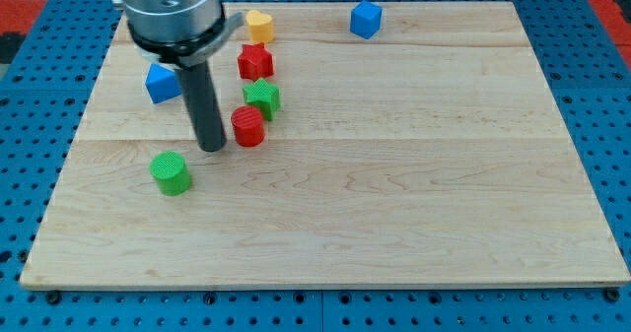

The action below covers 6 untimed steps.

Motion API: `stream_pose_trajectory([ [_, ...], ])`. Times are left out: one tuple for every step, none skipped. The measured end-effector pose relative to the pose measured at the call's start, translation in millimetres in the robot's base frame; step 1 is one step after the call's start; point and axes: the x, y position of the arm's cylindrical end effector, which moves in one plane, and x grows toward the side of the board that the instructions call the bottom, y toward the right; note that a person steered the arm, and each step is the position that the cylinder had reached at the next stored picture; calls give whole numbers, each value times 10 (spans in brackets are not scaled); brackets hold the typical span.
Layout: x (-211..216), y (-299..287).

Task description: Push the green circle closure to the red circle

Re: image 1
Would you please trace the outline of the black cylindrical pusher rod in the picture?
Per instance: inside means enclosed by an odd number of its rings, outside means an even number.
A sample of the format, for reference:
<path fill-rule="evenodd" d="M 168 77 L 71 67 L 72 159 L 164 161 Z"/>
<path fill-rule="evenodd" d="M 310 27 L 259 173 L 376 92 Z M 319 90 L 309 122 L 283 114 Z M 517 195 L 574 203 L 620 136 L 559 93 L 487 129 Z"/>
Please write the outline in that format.
<path fill-rule="evenodd" d="M 226 132 L 208 62 L 176 69 L 175 75 L 199 148 L 204 152 L 223 149 Z"/>

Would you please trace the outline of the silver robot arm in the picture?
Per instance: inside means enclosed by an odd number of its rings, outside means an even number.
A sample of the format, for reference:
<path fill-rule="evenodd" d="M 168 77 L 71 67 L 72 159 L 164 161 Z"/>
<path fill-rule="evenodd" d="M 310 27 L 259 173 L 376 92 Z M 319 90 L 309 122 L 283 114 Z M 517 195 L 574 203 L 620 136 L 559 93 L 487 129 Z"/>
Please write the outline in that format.
<path fill-rule="evenodd" d="M 143 57 L 175 69 L 199 148 L 224 148 L 227 136 L 208 59 L 245 24 L 245 15 L 229 16 L 222 0 L 111 2 L 124 12 Z"/>

